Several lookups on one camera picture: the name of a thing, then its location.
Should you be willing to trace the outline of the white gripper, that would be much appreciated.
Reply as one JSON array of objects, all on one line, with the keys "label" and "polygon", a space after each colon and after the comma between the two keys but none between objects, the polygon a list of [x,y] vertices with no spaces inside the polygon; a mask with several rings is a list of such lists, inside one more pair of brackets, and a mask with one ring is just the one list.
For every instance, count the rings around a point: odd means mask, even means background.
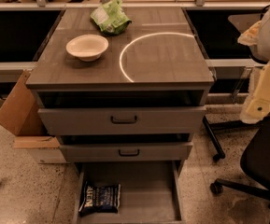
[{"label": "white gripper", "polygon": [[259,78],[252,80],[249,95],[246,98],[240,120],[254,124],[263,120],[270,113],[270,62],[259,72]]}]

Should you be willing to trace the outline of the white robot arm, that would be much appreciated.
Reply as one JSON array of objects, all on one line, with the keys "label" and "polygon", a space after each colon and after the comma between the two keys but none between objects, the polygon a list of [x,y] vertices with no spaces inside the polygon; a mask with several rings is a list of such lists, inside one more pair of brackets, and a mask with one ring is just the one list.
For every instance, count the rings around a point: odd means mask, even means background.
[{"label": "white robot arm", "polygon": [[238,37],[237,42],[253,47],[253,53],[267,60],[261,69],[257,84],[251,87],[240,114],[247,124],[257,123],[270,113],[270,8],[262,19]]}]

